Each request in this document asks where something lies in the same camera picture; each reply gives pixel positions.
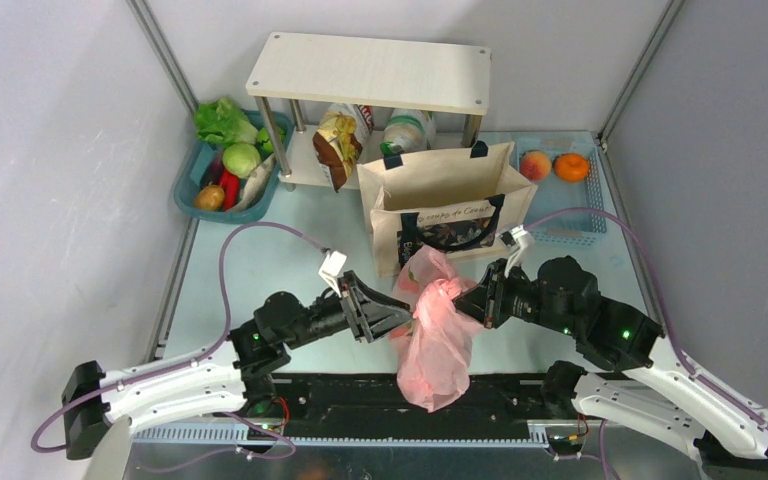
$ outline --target orange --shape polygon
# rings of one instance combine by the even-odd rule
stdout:
[[[590,162],[577,153],[565,153],[555,159],[555,175],[561,180],[577,183],[587,178]]]

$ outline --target peach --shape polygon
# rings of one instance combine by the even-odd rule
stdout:
[[[540,150],[527,152],[519,161],[519,173],[532,182],[539,182],[552,171],[552,161],[549,155]]]

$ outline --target cable connector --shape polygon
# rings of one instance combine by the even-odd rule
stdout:
[[[340,286],[337,283],[337,278],[343,272],[343,266],[346,264],[345,254],[338,252],[337,250],[328,250],[325,252],[325,260],[322,262],[322,266],[319,267],[319,276],[325,280],[325,283],[331,287],[337,295],[340,295]]]
[[[510,275],[511,269],[522,262],[525,250],[536,242],[522,225],[518,225],[508,231],[498,234],[499,239],[508,247],[508,261],[505,264],[505,277]]]

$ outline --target green cabbage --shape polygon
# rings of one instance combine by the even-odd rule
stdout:
[[[240,142],[253,145],[257,138],[257,129],[228,97],[199,105],[195,123],[198,137],[215,145],[228,147]]]
[[[260,153],[253,145],[237,143],[225,149],[222,164],[232,174],[246,178],[260,164]]]

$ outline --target red chili pepper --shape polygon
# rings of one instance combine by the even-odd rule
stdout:
[[[219,186],[225,191],[225,200],[222,202],[224,212],[237,204],[237,197],[240,195],[240,178],[224,169],[222,178],[219,179]]]

